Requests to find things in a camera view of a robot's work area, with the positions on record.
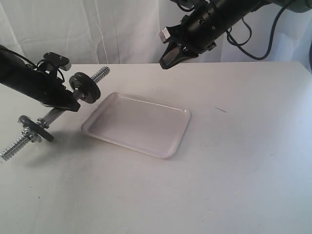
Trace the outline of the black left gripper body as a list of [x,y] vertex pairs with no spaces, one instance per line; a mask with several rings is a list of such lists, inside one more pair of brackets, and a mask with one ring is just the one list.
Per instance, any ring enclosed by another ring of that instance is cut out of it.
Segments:
[[26,95],[36,101],[44,101],[52,96],[73,96],[63,85],[64,78],[55,68],[46,71],[27,65]]

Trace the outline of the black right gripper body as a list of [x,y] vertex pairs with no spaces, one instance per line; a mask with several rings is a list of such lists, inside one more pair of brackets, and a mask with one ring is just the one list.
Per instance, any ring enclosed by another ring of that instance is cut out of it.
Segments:
[[233,0],[175,0],[186,13],[180,23],[167,26],[171,34],[166,43],[176,42],[203,54],[215,47],[215,40],[234,25]]

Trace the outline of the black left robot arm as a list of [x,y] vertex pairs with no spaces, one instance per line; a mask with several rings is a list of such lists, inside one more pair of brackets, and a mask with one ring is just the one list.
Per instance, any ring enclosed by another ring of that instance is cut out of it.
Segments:
[[0,83],[22,93],[41,104],[62,111],[77,112],[80,104],[74,94],[63,85],[64,76],[58,73],[68,71],[68,58],[53,52],[44,54],[37,64],[24,56],[0,47]]

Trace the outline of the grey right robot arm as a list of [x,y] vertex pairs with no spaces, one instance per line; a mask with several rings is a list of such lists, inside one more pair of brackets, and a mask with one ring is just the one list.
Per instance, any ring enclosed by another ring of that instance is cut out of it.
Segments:
[[[176,5],[186,13],[180,24],[164,27],[159,37],[167,44],[159,60],[162,69],[170,69],[184,61],[195,59],[200,54],[216,47],[215,40],[223,34],[228,42],[254,60],[266,59],[272,49],[274,32],[285,10],[296,13],[310,11],[310,0],[177,0]],[[244,17],[269,4],[281,6],[274,18],[266,53],[257,57],[248,53],[244,43],[237,42],[231,35],[232,27]]]

